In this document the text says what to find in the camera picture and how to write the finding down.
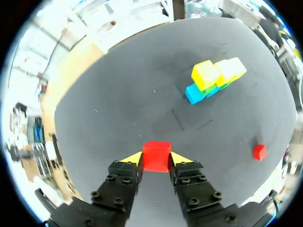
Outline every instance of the blue cube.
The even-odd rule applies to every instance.
[[[186,88],[185,95],[188,98],[191,105],[194,105],[202,101],[206,94],[204,91],[200,91],[196,84],[192,84]]]
[[[211,93],[209,93],[206,97],[208,98],[208,97],[210,97],[210,96],[216,94],[218,91],[220,91],[220,88],[219,88],[219,87],[216,87],[215,90],[213,90]]]

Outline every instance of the black metal bracket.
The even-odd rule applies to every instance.
[[[73,197],[51,214],[49,226],[124,227],[143,175],[143,154],[138,165],[114,161],[102,185],[91,193],[92,204]]]

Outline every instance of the shelf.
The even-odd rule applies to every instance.
[[[94,12],[89,15],[83,15],[82,19],[85,23],[99,30],[103,25],[109,23],[113,20],[116,20],[119,17],[125,17],[130,15],[130,13],[141,7],[145,7],[151,4],[159,3],[160,0],[140,0],[138,2],[133,2],[132,0],[110,0],[106,1],[96,8],[94,8]],[[110,7],[114,13],[110,14],[106,5]]]

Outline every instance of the stacked blocks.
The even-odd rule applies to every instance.
[[[185,91],[191,105],[210,97],[239,79],[246,68],[239,58],[222,60],[213,64],[210,60],[194,65],[191,77],[194,84]]]

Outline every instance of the cable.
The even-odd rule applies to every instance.
[[[274,202],[274,205],[275,205],[275,214],[273,215],[273,217],[271,218],[271,220],[266,224],[265,227],[267,227],[268,225],[270,225],[273,220],[275,220],[276,216],[278,215],[278,212],[279,212],[279,205],[278,203],[276,202],[276,200],[273,198],[273,202]]]

